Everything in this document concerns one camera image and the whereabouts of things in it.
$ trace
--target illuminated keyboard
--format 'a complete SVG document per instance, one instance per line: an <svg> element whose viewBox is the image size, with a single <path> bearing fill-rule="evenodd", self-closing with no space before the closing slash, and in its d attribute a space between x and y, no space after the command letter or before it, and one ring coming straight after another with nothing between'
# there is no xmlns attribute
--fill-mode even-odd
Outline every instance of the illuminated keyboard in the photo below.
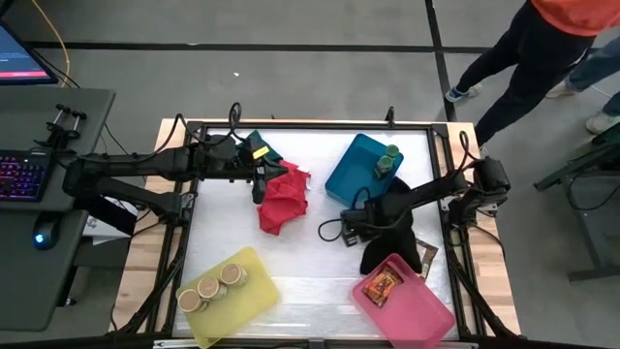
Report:
<svg viewBox="0 0 620 349"><path fill-rule="evenodd" d="M51 173L50 153L0 150L0 201L39 202Z"/></svg>

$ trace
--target wooden table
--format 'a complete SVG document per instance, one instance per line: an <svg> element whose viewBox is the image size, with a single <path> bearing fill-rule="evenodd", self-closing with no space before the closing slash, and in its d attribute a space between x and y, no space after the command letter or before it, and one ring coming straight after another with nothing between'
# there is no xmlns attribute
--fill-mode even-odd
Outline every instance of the wooden table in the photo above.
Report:
<svg viewBox="0 0 620 349"><path fill-rule="evenodd" d="M208 121L225 121L222 119L208 119ZM384 124L383 121L325 121L325 120L244 120L245 122L337 122L347 123L355 122L368 123L368 124ZM172 126L172 119L162 120L159 135L155 147L160 146L168 134L170 133ZM452 150L452 158L454 160L454 166L457 167L463 157L463 148L460 144L458 134L460 131L467 132L470 139L470 149L474 155L478 155L478 145L474 134L474 127L471 123L448 123L449 129L449 142ZM184 129L177 127L170 142L169 147L182 146L184 139ZM438 142L438 157L440 159L440 165L442 172L446 171L446 163L443 159L444 152L441 144ZM153 192L169 192L172 191L174 184L166 181L161 177L150 177L146 182L146 189ZM142 219L136 227L136 230L147 227L157 221L154 215ZM497 236L497 226L495 219L479 214L478 216L479 226L491 232ZM162 243L164 239L164 226L157 226L148 231L136 236L132 242L127 257L127 263L123 272L118 296L116 298L116 305L113 311L115 322L119 327L122 327L127 323L131 316L138 310L141 304L144 302L150 291L152 290L153 283L155 281L155 275L157 272L157 266L160 260L160 254L162 251ZM170 260L176 251L178 244L178 236L180 229L174 234L172 246L170 249ZM514 303L512 300L511 285L506 271L506 265L504 263L502 249L495 240L488 237L484 233L477 229L470 230L469 243L472 252L472 260L474 262L474 269L476 271L476 279L478 281L478 287L482 296L489 303L496 315L498 315L504 324L513 332L520 333L518 321L516 318L516 312L514 310ZM156 330L159 331L163 326L166 318L166 310L170 299L170 287L167 292L162 296L160 303L160 311L157 321ZM472 305L469 301L467 292L461 287L461 294L463 295L463 305L465 309L466 322L470 330L475 330L474 315L472 311ZM492 335L492 331L487 327L487 333Z"/></svg>

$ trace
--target computer mouse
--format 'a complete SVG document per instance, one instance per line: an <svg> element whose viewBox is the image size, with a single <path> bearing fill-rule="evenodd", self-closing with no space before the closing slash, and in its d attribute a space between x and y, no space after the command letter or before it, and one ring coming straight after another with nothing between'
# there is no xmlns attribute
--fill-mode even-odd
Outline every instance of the computer mouse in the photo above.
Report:
<svg viewBox="0 0 620 349"><path fill-rule="evenodd" d="M62 214L43 212L32 229L32 243L38 250L47 250L58 241Z"/></svg>

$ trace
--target white shoe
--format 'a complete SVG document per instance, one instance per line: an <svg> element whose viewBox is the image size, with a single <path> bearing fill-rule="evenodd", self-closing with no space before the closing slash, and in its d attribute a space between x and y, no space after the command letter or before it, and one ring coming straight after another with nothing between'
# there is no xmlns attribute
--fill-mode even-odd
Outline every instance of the white shoe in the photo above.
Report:
<svg viewBox="0 0 620 349"><path fill-rule="evenodd" d="M599 111L599 113L591 116L585 122L585 128L588 129L591 134L599 135L619 122L620 116L609 116L606 113Z"/></svg>
<svg viewBox="0 0 620 349"><path fill-rule="evenodd" d="M482 92L482 84L477 83L470 87L467 92L460 92L456 90L456 87L453 87L446 93L446 99L448 102L455 103L464 98L474 98L481 94Z"/></svg>
<svg viewBox="0 0 620 349"><path fill-rule="evenodd" d="M562 80L562 82L558 83L557 86L551 88L549 92L546 93L545 98L553 99L560 98L565 96L573 96L579 92L569 89L566 85L566 82Z"/></svg>
<svg viewBox="0 0 620 349"><path fill-rule="evenodd" d="M488 149L486 148L486 145L481 146L479 151L481 159L486 159L488 157Z"/></svg>

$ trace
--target blue tray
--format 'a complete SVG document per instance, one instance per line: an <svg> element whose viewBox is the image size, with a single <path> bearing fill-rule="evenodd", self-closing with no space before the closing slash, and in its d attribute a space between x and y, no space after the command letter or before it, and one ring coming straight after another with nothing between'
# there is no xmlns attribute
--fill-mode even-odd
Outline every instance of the blue tray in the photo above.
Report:
<svg viewBox="0 0 620 349"><path fill-rule="evenodd" d="M377 161L383 155L386 155L384 144L358 134L325 183L327 194L348 207L353 206L353 198L361 187L370 190L371 198L384 194L405 157L403 154L398 154L391 171L383 179L378 180L373 176L373 172ZM366 194L360 193L357 200L366 199L368 199Z"/></svg>

